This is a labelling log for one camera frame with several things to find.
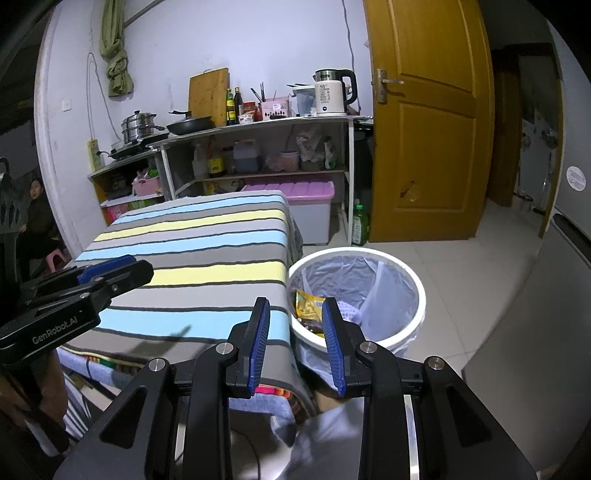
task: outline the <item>electric kettle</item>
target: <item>electric kettle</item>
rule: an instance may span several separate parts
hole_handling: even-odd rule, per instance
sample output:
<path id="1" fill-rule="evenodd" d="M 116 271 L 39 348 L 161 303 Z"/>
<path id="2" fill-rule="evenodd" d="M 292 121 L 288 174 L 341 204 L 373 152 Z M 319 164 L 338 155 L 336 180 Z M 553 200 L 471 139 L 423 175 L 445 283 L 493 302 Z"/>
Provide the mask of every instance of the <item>electric kettle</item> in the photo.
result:
<path id="1" fill-rule="evenodd" d="M 357 100 L 357 78 L 351 70 L 318 70 L 314 75 L 316 83 L 316 110 L 319 116 L 346 115 L 347 105 Z M 351 97 L 343 79 L 351 80 Z"/>

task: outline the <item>green dish soap bottle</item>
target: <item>green dish soap bottle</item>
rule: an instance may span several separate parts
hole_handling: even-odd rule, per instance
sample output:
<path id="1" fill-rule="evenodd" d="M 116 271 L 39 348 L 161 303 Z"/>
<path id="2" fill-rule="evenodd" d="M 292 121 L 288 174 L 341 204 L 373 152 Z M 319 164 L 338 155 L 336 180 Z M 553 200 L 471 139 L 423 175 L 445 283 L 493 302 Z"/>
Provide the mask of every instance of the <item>green dish soap bottle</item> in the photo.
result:
<path id="1" fill-rule="evenodd" d="M 359 247 L 364 246 L 368 241 L 369 219 L 363 211 L 363 205 L 357 203 L 353 210 L 353 238 L 352 243 Z"/>

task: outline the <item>door handle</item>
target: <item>door handle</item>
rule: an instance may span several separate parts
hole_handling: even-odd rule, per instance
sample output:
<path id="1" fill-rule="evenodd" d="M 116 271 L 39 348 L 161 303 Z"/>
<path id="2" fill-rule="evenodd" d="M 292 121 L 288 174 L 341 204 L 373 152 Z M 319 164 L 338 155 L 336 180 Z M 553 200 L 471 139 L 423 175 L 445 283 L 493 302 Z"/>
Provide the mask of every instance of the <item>door handle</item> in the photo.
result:
<path id="1" fill-rule="evenodd" d="M 377 91 L 378 103 L 388 103 L 387 85 L 389 83 L 393 83 L 395 85 L 404 85 L 404 80 L 388 79 L 386 77 L 387 77 L 386 70 L 376 69 L 376 79 L 378 81 L 378 91 Z"/>

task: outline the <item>wall outlet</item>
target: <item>wall outlet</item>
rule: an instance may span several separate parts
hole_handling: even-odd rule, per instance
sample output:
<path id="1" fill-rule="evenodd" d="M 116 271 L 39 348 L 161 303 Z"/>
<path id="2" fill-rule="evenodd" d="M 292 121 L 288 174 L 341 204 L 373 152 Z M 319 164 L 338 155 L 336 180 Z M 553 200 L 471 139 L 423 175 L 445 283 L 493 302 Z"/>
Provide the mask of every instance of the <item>wall outlet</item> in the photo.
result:
<path id="1" fill-rule="evenodd" d="M 90 160 L 92 171 L 97 171 L 104 167 L 105 162 L 99 154 L 99 141 L 96 138 L 92 138 L 86 142 L 86 148 L 88 149 L 88 159 Z"/>

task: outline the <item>colorful fabric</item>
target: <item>colorful fabric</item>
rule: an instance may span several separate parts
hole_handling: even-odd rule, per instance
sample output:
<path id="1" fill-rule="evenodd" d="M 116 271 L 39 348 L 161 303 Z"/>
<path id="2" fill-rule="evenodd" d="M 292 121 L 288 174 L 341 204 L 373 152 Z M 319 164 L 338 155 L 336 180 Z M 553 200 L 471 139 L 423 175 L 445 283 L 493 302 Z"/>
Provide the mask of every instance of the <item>colorful fabric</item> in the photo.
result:
<path id="1" fill-rule="evenodd" d="M 129 372 L 156 356 L 185 361 L 227 339 L 250 318 L 256 298 L 266 297 L 271 325 L 258 392 L 289 401 L 294 416 L 313 412 L 290 346 L 285 284 L 301 238 L 282 195 L 232 193 L 128 212 L 74 264 L 126 254 L 152 264 L 152 281 L 115 298 L 99 327 L 67 350 Z"/>

